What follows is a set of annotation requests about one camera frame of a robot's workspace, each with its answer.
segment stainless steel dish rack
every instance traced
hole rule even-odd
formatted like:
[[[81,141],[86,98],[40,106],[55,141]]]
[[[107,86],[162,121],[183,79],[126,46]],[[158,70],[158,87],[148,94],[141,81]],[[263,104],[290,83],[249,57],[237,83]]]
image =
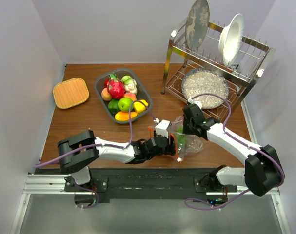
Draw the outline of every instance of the stainless steel dish rack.
[[[219,37],[225,25],[222,27],[219,23],[209,22],[203,44],[197,50],[191,51],[185,41],[186,20],[187,18],[171,33],[161,93],[164,94],[165,91],[168,91],[180,100],[187,102],[181,91],[182,79],[192,69],[206,68],[226,78],[229,85],[228,102],[234,111],[262,76],[276,50],[270,48],[267,43],[261,43],[260,39],[257,41],[244,36],[234,66],[226,68],[223,65],[222,55],[218,52]],[[184,57],[184,61],[168,80],[172,52]],[[227,110],[228,107],[222,104],[215,109],[204,110],[204,112],[208,116],[224,121],[228,113]]]

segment woven placemat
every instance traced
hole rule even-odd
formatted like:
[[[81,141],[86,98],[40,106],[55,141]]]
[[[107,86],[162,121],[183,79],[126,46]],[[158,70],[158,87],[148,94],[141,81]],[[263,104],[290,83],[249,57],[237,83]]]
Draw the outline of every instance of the woven placemat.
[[[89,91],[83,79],[73,78],[57,84],[53,95],[56,106],[67,109],[84,103],[89,98]]]

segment plastic bag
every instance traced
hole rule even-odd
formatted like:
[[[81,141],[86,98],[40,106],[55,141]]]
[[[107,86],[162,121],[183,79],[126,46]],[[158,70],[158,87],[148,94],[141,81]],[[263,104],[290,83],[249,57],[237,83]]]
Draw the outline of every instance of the plastic bag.
[[[169,127],[168,132],[175,135],[177,151],[179,154],[178,161],[184,160],[185,156],[190,153],[198,153],[203,150],[203,142],[196,135],[187,135],[182,133],[183,117],[176,117],[175,121]]]

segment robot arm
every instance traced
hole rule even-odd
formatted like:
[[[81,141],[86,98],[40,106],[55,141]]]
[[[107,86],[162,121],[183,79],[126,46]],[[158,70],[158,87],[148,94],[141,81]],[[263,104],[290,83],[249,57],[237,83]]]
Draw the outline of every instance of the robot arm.
[[[281,182],[281,174],[277,167],[257,150],[268,154],[281,166],[273,147],[251,143],[226,129],[216,119],[206,119],[201,111],[201,104],[191,103],[183,108],[183,133],[197,135],[211,141],[237,157],[244,168],[220,166],[201,180],[203,186],[218,189],[224,185],[248,187],[257,196],[263,196]],[[87,167],[92,161],[100,159],[117,160],[122,163],[138,164],[160,155],[174,155],[175,142],[171,139],[167,128],[170,122],[162,120],[155,127],[155,134],[149,140],[138,140],[128,143],[115,143],[94,136],[93,131],[85,131],[58,143],[59,155],[70,152],[80,145],[94,145],[83,152],[77,152],[60,160],[62,174],[70,174],[78,185],[91,181]]]
[[[245,186],[257,196],[263,196],[280,184],[282,179],[278,168],[258,152],[265,152],[281,167],[272,146],[261,147],[227,128],[224,129],[223,124],[216,119],[212,117],[206,119],[201,111],[201,105],[197,102],[183,108],[183,113],[183,133],[197,135],[221,146],[244,165],[244,168],[221,166],[214,173],[203,178],[202,183],[210,187],[218,187],[218,184]]]

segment gray tray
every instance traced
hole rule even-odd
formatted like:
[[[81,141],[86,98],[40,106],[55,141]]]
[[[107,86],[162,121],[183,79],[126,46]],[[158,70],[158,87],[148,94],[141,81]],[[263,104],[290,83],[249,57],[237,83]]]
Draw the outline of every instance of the gray tray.
[[[98,77],[94,83],[94,89],[104,107],[104,109],[106,110],[106,112],[108,113],[108,115],[110,116],[110,118],[115,122],[115,123],[120,123],[120,124],[127,124],[129,123],[129,121],[118,121],[114,118],[114,115],[110,113],[109,109],[108,109],[108,101],[104,101],[101,97],[101,92],[104,88],[104,82],[109,78],[109,74],[111,73],[115,73],[117,75],[117,77],[119,79],[121,79],[123,76],[131,76],[137,83],[137,100],[140,99],[144,99],[147,101],[147,103],[149,104],[148,109],[151,110],[152,106],[153,106],[153,100],[151,95],[149,94],[149,92],[146,90],[146,88],[143,86],[143,84],[141,83],[141,81],[139,80],[139,78],[136,76],[136,74],[128,69],[128,68],[119,68],[116,70],[113,70],[111,72],[108,72],[100,77]],[[144,111],[143,113],[141,113],[140,115],[136,116],[135,118],[132,118],[132,122],[135,121],[136,119],[144,116],[146,113],[148,113],[148,111]]]

